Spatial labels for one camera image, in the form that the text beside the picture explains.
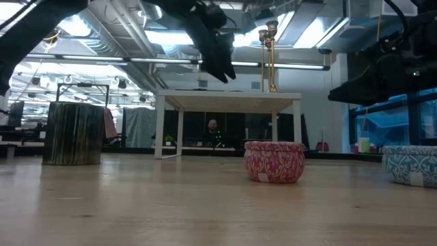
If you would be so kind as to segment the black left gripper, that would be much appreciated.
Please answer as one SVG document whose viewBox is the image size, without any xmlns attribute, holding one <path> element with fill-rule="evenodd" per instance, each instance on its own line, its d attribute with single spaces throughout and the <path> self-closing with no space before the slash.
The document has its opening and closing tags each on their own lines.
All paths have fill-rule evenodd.
<svg viewBox="0 0 437 246">
<path fill-rule="evenodd" d="M 202 0 L 145 0 L 145 3 L 157 5 L 176 19 L 193 44 L 199 44 L 202 66 L 207 73 L 223 83 L 228 83 L 226 75 L 236 78 L 231 62 L 235 35 L 221 32 L 230 18 L 219 5 Z"/>
</svg>

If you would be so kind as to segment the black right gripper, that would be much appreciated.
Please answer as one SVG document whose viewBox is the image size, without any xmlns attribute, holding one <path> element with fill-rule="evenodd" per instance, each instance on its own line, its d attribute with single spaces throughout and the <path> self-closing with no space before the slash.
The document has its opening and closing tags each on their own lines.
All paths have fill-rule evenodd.
<svg viewBox="0 0 437 246">
<path fill-rule="evenodd" d="M 437 86 L 437 10 L 408 21 L 408 28 L 380 38 L 358 53 L 368 67 L 331 90 L 330 101 L 370 106 L 390 97 Z"/>
</svg>

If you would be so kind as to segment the medium gold candlestick holder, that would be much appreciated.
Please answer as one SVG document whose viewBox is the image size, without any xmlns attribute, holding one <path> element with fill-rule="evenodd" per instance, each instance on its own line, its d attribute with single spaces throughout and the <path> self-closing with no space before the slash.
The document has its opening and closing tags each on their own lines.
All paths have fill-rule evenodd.
<svg viewBox="0 0 437 246">
<path fill-rule="evenodd" d="M 269 93 L 277 93 L 277 87 L 275 85 L 274 78 L 274 44 L 275 36 L 277 34 L 277 27 L 279 22 L 277 20 L 270 20 L 266 23 L 267 26 L 267 36 L 266 36 L 266 47 L 268 49 L 268 83 L 269 83 Z"/>
</svg>

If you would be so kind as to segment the blue patterned candle tin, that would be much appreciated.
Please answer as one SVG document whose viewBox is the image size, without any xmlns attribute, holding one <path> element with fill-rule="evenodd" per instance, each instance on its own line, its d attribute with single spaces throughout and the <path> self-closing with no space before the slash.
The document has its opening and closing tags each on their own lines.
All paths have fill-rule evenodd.
<svg viewBox="0 0 437 246">
<path fill-rule="evenodd" d="M 382 168 L 398 184 L 437 189 L 437 146 L 385 146 Z"/>
</svg>

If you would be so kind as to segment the pink patterned candle tin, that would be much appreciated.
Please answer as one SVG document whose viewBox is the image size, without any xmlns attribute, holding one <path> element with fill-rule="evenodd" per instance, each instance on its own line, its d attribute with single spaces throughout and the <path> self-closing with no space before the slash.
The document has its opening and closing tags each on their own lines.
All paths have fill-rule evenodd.
<svg viewBox="0 0 437 246">
<path fill-rule="evenodd" d="M 303 143 L 287 141 L 248 141 L 244 144 L 244 167 L 257 182 L 296 183 L 305 169 Z"/>
</svg>

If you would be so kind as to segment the white perforated metal shelf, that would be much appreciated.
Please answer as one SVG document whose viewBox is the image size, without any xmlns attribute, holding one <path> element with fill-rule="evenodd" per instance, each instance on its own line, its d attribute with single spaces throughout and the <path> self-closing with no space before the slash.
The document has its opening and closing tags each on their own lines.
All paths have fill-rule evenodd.
<svg viewBox="0 0 437 246">
<path fill-rule="evenodd" d="M 165 105 L 178 111 L 178 135 L 174 157 L 182 155 L 184 113 L 187 111 L 216 113 L 269 113 L 272 118 L 272 140 L 278 142 L 277 114 L 288 107 L 293 108 L 294 141 L 302 141 L 301 99 L 297 93 L 265 92 L 219 92 L 195 90 L 159 90 L 156 93 L 156 143 L 154 158 L 166 159 L 163 155 L 163 131 Z"/>
</svg>

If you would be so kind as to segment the person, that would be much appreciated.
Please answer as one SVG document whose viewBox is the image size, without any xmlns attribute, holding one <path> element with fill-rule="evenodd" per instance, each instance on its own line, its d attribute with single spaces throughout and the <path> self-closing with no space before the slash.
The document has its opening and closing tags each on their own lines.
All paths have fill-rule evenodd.
<svg viewBox="0 0 437 246">
<path fill-rule="evenodd" d="M 224 135 L 223 132 L 219 130 L 217 121 L 215 119 L 212 119 L 208 122 L 207 129 L 203 133 L 202 139 L 205 145 L 213 148 L 224 146 Z"/>
</svg>

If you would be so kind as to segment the long ceiling light strip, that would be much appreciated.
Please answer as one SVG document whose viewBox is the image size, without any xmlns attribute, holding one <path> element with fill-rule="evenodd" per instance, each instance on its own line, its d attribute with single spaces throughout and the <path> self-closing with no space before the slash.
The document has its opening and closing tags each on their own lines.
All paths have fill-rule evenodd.
<svg viewBox="0 0 437 246">
<path fill-rule="evenodd" d="M 86 55 L 49 55 L 41 53 L 28 54 L 26 59 L 58 59 L 69 61 L 87 61 L 87 62 L 109 62 L 109 63 L 150 63 L 150 64 L 176 64 L 176 65 L 200 65 L 201 59 L 167 59 L 167 58 L 137 58 L 137 57 L 104 57 L 104 56 L 86 56 Z M 330 70 L 327 65 L 313 64 L 274 64 L 275 68 L 290 70 Z"/>
</svg>

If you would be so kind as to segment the grey fabric cover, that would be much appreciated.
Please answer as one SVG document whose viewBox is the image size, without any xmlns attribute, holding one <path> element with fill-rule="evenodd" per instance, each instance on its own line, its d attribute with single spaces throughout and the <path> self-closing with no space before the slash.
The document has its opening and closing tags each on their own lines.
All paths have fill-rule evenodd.
<svg viewBox="0 0 437 246">
<path fill-rule="evenodd" d="M 156 110 L 126 109 L 126 147 L 150 148 L 156 132 Z"/>
</svg>

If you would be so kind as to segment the silver tin can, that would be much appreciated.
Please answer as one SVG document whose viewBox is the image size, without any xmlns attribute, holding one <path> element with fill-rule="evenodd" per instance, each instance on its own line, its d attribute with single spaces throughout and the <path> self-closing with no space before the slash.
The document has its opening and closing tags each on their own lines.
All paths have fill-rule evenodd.
<svg viewBox="0 0 437 246">
<path fill-rule="evenodd" d="M 49 105 L 43 165 L 99 165 L 105 139 L 117 137 L 106 107 L 79 102 Z"/>
</svg>

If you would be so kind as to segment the dark computer monitor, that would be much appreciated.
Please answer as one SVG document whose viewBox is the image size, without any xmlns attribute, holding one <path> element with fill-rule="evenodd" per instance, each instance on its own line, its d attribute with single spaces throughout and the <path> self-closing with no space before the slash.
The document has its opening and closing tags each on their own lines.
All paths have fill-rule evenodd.
<svg viewBox="0 0 437 246">
<path fill-rule="evenodd" d="M 20 127 L 23 118 L 24 101 L 14 102 L 10 106 L 7 126 Z"/>
</svg>

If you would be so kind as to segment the silver ventilation duct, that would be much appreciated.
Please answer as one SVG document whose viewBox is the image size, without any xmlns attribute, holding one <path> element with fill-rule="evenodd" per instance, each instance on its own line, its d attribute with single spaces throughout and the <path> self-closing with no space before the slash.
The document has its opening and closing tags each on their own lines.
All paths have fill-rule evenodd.
<svg viewBox="0 0 437 246">
<path fill-rule="evenodd" d="M 83 43 L 103 57 L 156 58 L 157 52 L 135 16 L 137 0 L 92 0 L 79 18 L 91 29 Z M 141 89 L 167 89 L 156 64 L 127 62 L 118 66 Z"/>
</svg>

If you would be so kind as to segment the black rack frame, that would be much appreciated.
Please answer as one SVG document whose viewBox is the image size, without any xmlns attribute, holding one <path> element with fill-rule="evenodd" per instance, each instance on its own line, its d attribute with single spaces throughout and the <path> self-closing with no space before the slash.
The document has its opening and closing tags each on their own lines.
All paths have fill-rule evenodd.
<svg viewBox="0 0 437 246">
<path fill-rule="evenodd" d="M 95 83 L 58 83 L 56 102 L 88 103 L 100 107 L 109 104 L 109 85 Z"/>
</svg>

